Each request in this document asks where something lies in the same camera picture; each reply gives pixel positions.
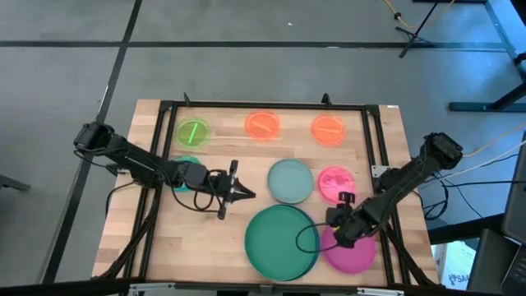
concrete floor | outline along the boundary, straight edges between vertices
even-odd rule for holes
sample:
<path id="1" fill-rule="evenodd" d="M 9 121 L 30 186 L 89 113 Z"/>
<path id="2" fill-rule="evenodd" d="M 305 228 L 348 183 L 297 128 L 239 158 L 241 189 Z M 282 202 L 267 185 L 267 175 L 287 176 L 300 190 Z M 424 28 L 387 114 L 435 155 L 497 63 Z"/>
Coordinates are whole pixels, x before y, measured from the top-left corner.
<path id="1" fill-rule="evenodd" d="M 431 5 L 393 0 L 407 22 Z M 507 0 L 491 0 L 517 49 L 526 29 Z M 132 0 L 0 0 L 0 40 L 120 40 Z M 404 42 L 381 0 L 144 1 L 132 40 L 279 40 Z M 422 31 L 440 42 L 500 42 L 482 5 L 455 4 Z M 30 183 L 27 193 L 0 191 L 0 285 L 37 280 L 79 160 L 72 141 L 97 114 L 117 49 L 0 48 L 0 173 Z M 524 120 L 523 114 L 451 113 L 452 100 L 490 102 L 520 82 L 506 52 L 398 49 L 128 49 L 106 123 L 126 135 L 137 99 L 397 104 L 412 154 L 429 132 L 446 132 L 466 151 Z M 509 136 L 457 170 L 519 142 Z M 514 160 L 452 179 L 510 179 Z M 92 168 L 58 280 L 84 280 L 104 226 L 114 178 Z M 504 210 L 509 186 L 463 187 L 481 215 Z M 442 189 L 421 190 L 426 204 Z M 476 219 L 454 190 L 441 223 Z"/>

